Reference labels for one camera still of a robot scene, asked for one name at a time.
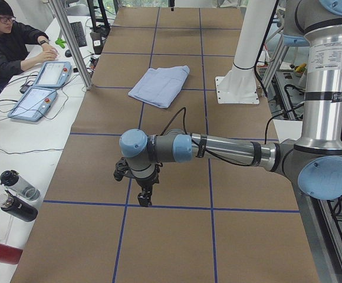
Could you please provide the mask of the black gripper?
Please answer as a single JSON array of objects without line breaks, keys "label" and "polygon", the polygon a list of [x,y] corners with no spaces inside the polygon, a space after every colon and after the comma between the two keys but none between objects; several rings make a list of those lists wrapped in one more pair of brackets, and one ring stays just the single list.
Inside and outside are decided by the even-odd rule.
[{"label": "black gripper", "polygon": [[141,187],[141,192],[137,195],[140,206],[152,205],[153,186],[159,183],[160,166],[158,164],[150,164],[143,171],[135,171],[132,169],[127,160],[122,157],[115,165],[113,176],[116,181],[120,182],[124,177],[134,179]]}]

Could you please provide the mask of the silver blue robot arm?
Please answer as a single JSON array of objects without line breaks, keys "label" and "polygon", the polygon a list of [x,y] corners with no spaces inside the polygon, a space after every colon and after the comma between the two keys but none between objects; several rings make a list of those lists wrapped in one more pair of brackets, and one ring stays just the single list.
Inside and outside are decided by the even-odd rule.
[{"label": "silver blue robot arm", "polygon": [[[178,128],[183,119],[172,119],[187,108],[188,130],[222,136],[235,142],[262,142],[273,111],[266,98],[255,104],[219,104],[213,78],[229,68],[244,23],[242,8],[119,9],[114,30],[126,43],[143,43],[134,61],[151,58],[152,67],[187,64],[186,86],[168,109],[140,105],[122,97],[116,122],[120,131],[133,121],[134,109],[142,113],[139,127],[146,133]],[[193,159],[165,163],[154,187],[153,207],[177,210],[285,210],[297,204],[289,181],[258,167],[243,167],[221,160]]]}]

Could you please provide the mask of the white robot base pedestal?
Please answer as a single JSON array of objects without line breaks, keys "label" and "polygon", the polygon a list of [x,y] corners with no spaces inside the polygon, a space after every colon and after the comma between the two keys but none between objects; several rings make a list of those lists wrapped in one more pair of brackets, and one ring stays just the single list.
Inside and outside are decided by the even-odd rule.
[{"label": "white robot base pedestal", "polygon": [[231,70],[216,77],[219,104],[259,104],[255,70],[277,1],[249,1]]}]

